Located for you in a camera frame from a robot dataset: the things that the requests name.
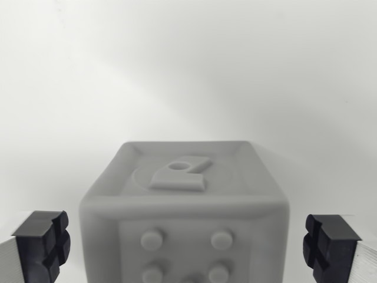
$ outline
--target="black plastic block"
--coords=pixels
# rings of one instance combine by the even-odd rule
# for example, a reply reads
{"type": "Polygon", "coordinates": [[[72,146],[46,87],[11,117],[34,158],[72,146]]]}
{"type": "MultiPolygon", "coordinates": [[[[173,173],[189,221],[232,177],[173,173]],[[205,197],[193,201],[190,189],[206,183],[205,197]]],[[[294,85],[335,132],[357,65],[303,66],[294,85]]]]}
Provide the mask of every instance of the black plastic block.
{"type": "Polygon", "coordinates": [[[53,283],[70,253],[65,211],[35,211],[14,232],[25,283],[53,283]]]}
{"type": "Polygon", "coordinates": [[[317,283],[347,283],[361,238],[340,215],[309,215],[306,230],[304,259],[317,283]]]}

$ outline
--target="raised dot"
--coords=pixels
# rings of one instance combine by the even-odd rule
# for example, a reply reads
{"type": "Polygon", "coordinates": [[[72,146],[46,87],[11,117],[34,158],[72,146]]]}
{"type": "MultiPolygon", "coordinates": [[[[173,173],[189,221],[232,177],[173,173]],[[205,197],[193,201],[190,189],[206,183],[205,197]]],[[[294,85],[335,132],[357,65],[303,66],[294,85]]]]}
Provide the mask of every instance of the raised dot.
{"type": "Polygon", "coordinates": [[[164,274],[158,266],[152,266],[143,271],[143,283],[162,283],[164,274]]]}
{"type": "Polygon", "coordinates": [[[233,244],[233,236],[228,231],[215,232],[211,237],[211,244],[215,249],[224,251],[233,244]]]}
{"type": "Polygon", "coordinates": [[[154,252],[161,248],[163,245],[164,238],[160,231],[158,230],[150,230],[145,232],[140,239],[141,246],[150,252],[154,252]]]}
{"type": "Polygon", "coordinates": [[[229,270],[222,264],[212,267],[208,273],[211,283],[227,283],[229,280],[229,270]]]}

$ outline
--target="white backdrop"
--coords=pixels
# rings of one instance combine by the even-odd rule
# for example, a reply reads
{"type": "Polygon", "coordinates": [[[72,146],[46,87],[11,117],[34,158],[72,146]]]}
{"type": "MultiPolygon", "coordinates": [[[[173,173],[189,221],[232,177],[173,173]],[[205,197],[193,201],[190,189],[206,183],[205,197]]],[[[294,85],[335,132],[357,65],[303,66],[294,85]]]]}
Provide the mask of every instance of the white backdrop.
{"type": "Polygon", "coordinates": [[[291,205],[376,217],[377,2],[0,1],[0,221],[78,204],[129,140],[250,140],[291,205]]]}

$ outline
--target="die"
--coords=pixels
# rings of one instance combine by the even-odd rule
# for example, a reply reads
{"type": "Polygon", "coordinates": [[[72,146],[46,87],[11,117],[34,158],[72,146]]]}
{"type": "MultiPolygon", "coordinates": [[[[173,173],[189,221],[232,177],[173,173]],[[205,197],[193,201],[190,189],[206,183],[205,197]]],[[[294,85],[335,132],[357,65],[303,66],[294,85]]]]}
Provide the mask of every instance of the die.
{"type": "Polygon", "coordinates": [[[281,282],[288,221],[249,142],[128,142],[80,204],[88,282],[281,282]]]}

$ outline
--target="rounded cube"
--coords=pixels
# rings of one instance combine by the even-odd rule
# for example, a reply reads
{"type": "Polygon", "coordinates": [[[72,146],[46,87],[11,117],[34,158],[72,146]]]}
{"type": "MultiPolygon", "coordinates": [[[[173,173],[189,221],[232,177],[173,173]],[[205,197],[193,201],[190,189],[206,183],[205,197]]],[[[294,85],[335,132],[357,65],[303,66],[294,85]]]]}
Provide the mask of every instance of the rounded cube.
{"type": "Polygon", "coordinates": [[[289,205],[246,141],[125,143],[80,205],[89,283],[277,283],[289,205]]]}

